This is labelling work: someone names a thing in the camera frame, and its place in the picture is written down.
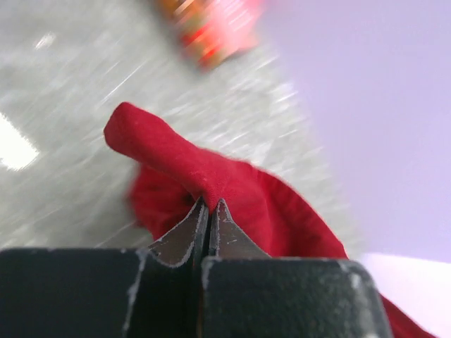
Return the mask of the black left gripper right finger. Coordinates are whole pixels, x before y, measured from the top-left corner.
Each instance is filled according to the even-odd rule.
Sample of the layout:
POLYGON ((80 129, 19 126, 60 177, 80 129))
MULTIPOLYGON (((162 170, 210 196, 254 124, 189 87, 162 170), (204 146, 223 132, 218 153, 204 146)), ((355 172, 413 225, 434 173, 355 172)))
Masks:
POLYGON ((270 258, 236 224, 224 199, 218 202, 212 214, 209 255, 225 259, 270 258))

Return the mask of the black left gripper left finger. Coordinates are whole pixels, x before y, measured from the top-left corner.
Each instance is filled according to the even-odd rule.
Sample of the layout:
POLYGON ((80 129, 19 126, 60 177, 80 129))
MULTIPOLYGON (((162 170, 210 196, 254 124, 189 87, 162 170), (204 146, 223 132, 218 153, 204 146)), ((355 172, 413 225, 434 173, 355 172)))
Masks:
POLYGON ((149 255, 169 268, 187 264, 193 256, 202 255, 207 225, 208 207, 199 198, 178 224, 149 246, 149 255))

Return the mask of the dark red t shirt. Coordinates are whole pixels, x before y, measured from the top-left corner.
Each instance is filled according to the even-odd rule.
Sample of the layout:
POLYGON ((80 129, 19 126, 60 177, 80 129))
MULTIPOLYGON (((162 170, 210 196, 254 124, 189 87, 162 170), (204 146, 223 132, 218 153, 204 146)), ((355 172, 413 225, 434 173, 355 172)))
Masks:
POLYGON ((244 161, 200 148, 127 102, 106 143, 139 165, 130 203, 153 243, 203 198, 202 255, 179 267, 148 252, 129 337, 427 337, 351 261, 316 211, 289 185, 244 161), (224 199, 236 224, 270 258, 209 255, 212 214, 224 199))

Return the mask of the pink folded graphic t shirt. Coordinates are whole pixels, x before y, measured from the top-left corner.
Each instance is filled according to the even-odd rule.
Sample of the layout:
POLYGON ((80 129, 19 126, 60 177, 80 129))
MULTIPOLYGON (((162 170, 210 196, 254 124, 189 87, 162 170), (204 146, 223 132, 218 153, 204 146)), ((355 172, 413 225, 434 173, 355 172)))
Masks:
POLYGON ((260 1, 156 1, 186 54, 210 70, 257 44, 260 1))

